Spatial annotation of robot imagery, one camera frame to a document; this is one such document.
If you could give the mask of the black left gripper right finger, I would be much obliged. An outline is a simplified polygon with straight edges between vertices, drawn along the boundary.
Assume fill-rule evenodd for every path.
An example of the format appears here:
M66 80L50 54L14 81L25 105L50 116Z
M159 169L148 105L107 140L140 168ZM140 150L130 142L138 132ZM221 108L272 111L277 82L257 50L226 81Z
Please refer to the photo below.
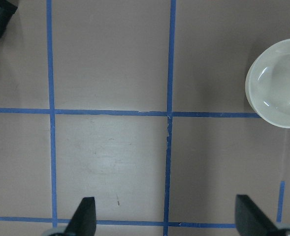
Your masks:
M248 195L236 195L235 226L240 236L281 236L282 231Z

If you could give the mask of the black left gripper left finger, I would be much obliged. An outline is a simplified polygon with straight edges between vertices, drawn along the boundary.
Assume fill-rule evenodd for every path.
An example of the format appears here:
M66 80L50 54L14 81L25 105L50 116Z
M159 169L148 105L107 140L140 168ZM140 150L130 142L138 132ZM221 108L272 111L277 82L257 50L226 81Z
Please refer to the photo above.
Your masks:
M94 197L84 197L71 221L63 232L64 236L94 236L97 228Z

